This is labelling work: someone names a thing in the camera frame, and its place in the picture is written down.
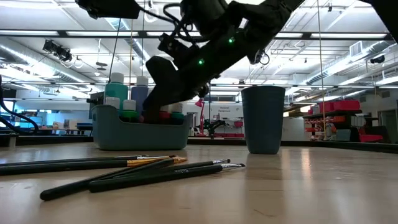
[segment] gray cup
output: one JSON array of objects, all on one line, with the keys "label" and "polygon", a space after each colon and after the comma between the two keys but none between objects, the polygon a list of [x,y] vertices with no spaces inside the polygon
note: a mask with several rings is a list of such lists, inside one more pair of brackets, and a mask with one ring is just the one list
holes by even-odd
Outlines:
[{"label": "gray cup", "polygon": [[241,93],[249,152],[277,154],[282,139],[285,88],[253,86]]}]

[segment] workbench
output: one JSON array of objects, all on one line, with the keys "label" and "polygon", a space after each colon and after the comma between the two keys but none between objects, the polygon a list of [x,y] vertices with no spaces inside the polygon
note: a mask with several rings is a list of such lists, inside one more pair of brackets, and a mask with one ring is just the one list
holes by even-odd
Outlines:
[{"label": "workbench", "polygon": [[92,142],[0,148],[0,163],[135,154],[245,163],[191,179],[43,202],[39,193],[116,169],[0,177],[1,224],[398,223],[398,155],[322,147],[188,145],[181,151],[106,152]]}]

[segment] wooden table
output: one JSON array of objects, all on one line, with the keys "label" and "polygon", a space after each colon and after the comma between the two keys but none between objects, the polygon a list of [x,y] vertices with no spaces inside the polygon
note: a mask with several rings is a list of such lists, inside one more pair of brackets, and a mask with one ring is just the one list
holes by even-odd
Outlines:
[{"label": "wooden table", "polygon": [[0,177],[1,224],[61,223],[398,223],[398,155],[283,147],[277,156],[243,146],[183,151],[104,152],[92,143],[0,151],[1,162],[133,154],[230,158],[246,169],[42,202],[45,189],[115,169]]}]

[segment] brush handle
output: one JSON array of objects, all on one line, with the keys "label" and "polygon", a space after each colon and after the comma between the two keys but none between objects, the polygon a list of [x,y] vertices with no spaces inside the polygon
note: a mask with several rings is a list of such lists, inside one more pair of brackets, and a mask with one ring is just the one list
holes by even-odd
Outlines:
[{"label": "brush handle", "polygon": [[71,194],[80,192],[82,190],[87,190],[88,184],[91,181],[109,179],[109,178],[115,177],[119,174],[131,174],[131,173],[135,173],[135,172],[142,172],[144,170],[160,169],[163,167],[170,166],[173,163],[174,163],[174,160],[170,158],[170,159],[153,162],[151,164],[147,164],[147,165],[143,165],[143,166],[139,166],[139,167],[130,167],[130,168],[122,169],[122,170],[117,170],[117,171],[110,172],[107,174],[98,175],[96,177],[91,177],[91,178],[88,178],[85,180],[80,180],[80,181],[73,182],[70,184],[65,184],[65,185],[62,185],[59,187],[44,190],[40,194],[40,198],[45,201],[53,200],[53,199],[60,198],[60,197],[66,196],[66,195],[71,195]]},{"label": "brush handle", "polygon": [[55,164],[55,163],[67,163],[67,162],[96,162],[96,161],[117,161],[117,160],[136,160],[141,156],[115,156],[115,157],[94,157],[94,158],[86,158],[86,159],[57,159],[50,161],[33,161],[33,162],[13,162],[7,164],[0,164],[0,167],[3,166],[26,166],[26,165],[39,165],[39,164]]},{"label": "brush handle", "polygon": [[90,192],[103,192],[107,190],[122,189],[126,187],[135,187],[146,184],[154,184],[169,180],[178,180],[201,175],[214,174],[222,171],[221,165],[212,165],[205,167],[196,167],[190,169],[179,169],[170,172],[152,173],[149,175],[135,175],[134,177],[116,178],[108,180],[92,181],[88,185]]},{"label": "brush handle", "polygon": [[203,167],[203,166],[212,166],[212,165],[214,165],[213,161],[195,162],[195,163],[191,163],[191,164],[184,164],[184,165],[166,167],[166,168],[162,168],[162,169],[159,169],[159,170],[148,170],[148,171],[135,173],[135,174],[117,175],[116,177],[113,177],[113,178],[125,178],[125,177],[132,177],[132,176],[135,176],[135,175],[150,175],[153,172],[170,172],[170,171],[175,171],[175,170],[179,170],[179,169],[189,169],[189,168]]}]

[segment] white bottle cap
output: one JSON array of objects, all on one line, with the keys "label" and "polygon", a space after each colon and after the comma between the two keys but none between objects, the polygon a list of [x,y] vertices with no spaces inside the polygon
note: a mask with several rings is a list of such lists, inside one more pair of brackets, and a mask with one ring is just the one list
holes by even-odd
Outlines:
[{"label": "white bottle cap", "polygon": [[153,88],[148,89],[148,96],[150,93],[152,93],[152,90],[154,90]]},{"label": "white bottle cap", "polygon": [[124,100],[123,101],[123,110],[136,110],[136,101],[135,100]]},{"label": "white bottle cap", "polygon": [[160,108],[160,111],[169,112],[169,106],[165,105]]},{"label": "white bottle cap", "polygon": [[105,98],[105,104],[114,106],[116,109],[120,109],[120,99],[117,97],[107,97]]},{"label": "white bottle cap", "polygon": [[137,77],[137,86],[143,85],[143,86],[148,86],[148,78],[145,76],[139,76]]},{"label": "white bottle cap", "polygon": [[114,72],[111,74],[111,82],[119,82],[123,83],[124,82],[124,75],[119,72]]},{"label": "white bottle cap", "polygon": [[182,113],[182,103],[172,104],[172,112]]}]

